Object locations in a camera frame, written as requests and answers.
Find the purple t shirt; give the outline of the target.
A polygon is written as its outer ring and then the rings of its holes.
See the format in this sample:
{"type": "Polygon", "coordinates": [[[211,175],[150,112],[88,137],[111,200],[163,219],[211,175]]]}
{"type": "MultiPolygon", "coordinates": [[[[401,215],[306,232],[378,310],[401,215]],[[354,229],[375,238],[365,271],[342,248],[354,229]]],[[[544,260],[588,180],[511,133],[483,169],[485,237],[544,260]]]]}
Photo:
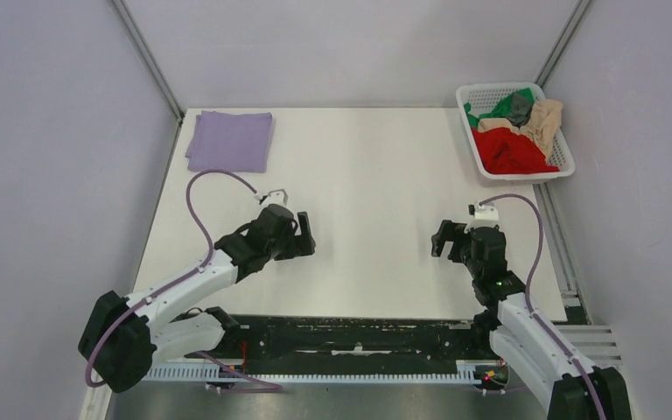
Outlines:
{"type": "Polygon", "coordinates": [[[191,172],[264,173],[273,136],[271,113],[203,111],[195,118],[185,156],[191,172]]]}

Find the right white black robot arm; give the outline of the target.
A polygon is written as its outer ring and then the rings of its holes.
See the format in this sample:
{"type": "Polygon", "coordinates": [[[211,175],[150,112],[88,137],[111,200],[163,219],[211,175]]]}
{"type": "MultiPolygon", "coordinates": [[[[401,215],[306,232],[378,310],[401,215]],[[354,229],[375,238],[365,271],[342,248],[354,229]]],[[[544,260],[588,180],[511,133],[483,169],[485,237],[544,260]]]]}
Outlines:
{"type": "Polygon", "coordinates": [[[499,227],[443,220],[431,254],[464,265],[484,311],[473,318],[470,343],[482,357],[500,356],[544,408],[548,419],[630,419],[627,385],[614,367],[599,367],[533,304],[526,284],[508,268],[499,227]]]}

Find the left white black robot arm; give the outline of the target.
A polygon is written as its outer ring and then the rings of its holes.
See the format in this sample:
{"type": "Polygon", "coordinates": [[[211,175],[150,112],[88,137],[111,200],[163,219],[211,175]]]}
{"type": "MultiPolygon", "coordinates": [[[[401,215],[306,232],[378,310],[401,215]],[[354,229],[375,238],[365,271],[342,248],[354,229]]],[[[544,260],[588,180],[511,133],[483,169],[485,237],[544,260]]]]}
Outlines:
{"type": "Polygon", "coordinates": [[[122,393],[170,359],[207,350],[223,357],[233,354],[240,334],[226,325],[226,313],[204,311],[190,318],[182,313],[271,261],[314,252],[308,214],[269,204],[256,219],[222,236],[179,277],[126,297],[106,292],[95,301],[78,344],[87,360],[87,385],[122,393]]]}

